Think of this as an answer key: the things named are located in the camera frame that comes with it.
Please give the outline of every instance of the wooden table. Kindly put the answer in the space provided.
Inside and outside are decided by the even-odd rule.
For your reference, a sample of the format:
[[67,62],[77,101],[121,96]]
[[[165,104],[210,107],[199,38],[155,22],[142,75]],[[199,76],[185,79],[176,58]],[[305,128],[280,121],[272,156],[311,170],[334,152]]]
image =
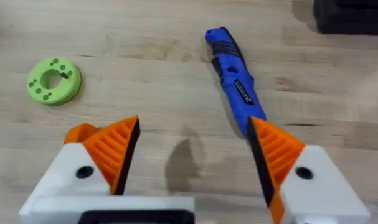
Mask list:
[[[269,121],[325,147],[378,223],[378,37],[319,35],[311,0],[0,0],[0,223],[17,212],[87,122],[138,114],[129,195],[194,195],[203,223],[272,223],[237,137],[204,32],[241,46]],[[66,57],[83,73],[71,102],[26,93],[30,69]]]

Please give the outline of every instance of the hole in green ring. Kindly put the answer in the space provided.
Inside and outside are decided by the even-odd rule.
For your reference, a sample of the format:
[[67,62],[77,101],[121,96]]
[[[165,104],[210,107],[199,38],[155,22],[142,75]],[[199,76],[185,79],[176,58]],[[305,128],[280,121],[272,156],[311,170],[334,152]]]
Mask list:
[[44,88],[51,90],[59,85],[61,79],[62,77],[60,76],[60,72],[58,70],[50,69],[41,76],[40,84]]

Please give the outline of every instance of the black object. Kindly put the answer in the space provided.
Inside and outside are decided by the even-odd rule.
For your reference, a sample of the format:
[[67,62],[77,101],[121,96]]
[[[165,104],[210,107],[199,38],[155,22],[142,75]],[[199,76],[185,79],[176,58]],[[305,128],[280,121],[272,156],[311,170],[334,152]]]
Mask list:
[[79,179],[90,177],[94,173],[95,169],[91,166],[83,166],[77,170],[75,176]]
[[95,210],[84,212],[78,224],[148,223],[194,224],[186,210]]
[[323,34],[378,35],[378,0],[314,0],[313,15]]
[[295,173],[298,175],[298,177],[301,177],[305,180],[311,180],[313,179],[313,173],[311,170],[309,170],[306,167],[298,167],[295,169]]
[[138,142],[139,136],[140,136],[140,124],[139,124],[139,119],[138,119],[135,126],[133,127],[133,130],[131,133],[131,139],[129,140],[128,147],[126,148],[124,163],[122,165],[120,178],[118,178],[118,183],[116,185],[114,195],[124,194],[126,180],[128,178],[128,173],[129,173],[129,168],[131,167],[133,153],[135,151],[136,143]]
[[269,170],[266,165],[265,156],[263,155],[263,151],[259,143],[257,131],[255,130],[255,126],[251,122],[251,118],[248,118],[247,133],[248,133],[248,141],[250,142],[250,145],[251,145],[252,155],[257,165],[258,176],[261,182],[263,196],[265,197],[265,202],[266,202],[267,207],[269,207],[270,202],[272,201],[273,194],[275,193],[275,190],[273,188]]

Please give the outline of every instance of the green washer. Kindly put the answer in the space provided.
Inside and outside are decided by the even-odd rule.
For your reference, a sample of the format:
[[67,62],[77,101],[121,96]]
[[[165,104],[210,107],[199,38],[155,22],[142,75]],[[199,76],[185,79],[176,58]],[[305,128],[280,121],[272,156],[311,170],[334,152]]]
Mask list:
[[[52,75],[61,76],[59,85],[50,89]],[[29,73],[27,79],[28,94],[39,103],[61,105],[71,100],[81,86],[79,69],[65,58],[48,58],[39,62]]]

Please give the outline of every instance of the black grip strip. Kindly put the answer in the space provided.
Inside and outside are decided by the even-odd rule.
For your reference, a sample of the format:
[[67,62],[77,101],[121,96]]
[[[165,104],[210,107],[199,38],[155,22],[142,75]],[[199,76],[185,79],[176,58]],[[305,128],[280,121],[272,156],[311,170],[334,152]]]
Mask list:
[[269,207],[273,194],[275,193],[275,189],[273,188],[269,170],[266,165],[265,156],[263,155],[258,135],[255,130],[255,126],[252,123],[251,117],[248,117],[247,121],[247,137],[251,145],[253,158],[255,159],[255,163],[257,165],[258,176],[259,181],[261,182],[263,196],[265,197],[266,205]]
[[223,29],[226,32],[226,34],[229,36],[230,41],[232,42],[233,46],[235,47],[235,50],[237,51],[237,53],[239,54],[239,57],[243,61],[244,67],[247,68],[247,65],[245,64],[245,60],[244,60],[243,54],[241,53],[241,50],[240,50],[239,46],[237,45],[236,41],[232,37],[232,34],[230,34],[230,32],[226,29],[226,27],[220,27],[220,28]]
[[133,152],[135,151],[136,142],[138,141],[139,136],[140,136],[140,125],[139,125],[139,119],[138,119],[135,126],[133,127],[131,137],[129,139],[128,147],[126,148],[125,158],[124,158],[122,169],[120,172],[120,177],[118,178],[118,183],[114,191],[114,195],[124,194],[126,180],[128,178],[128,173],[129,173],[129,168],[131,167]]

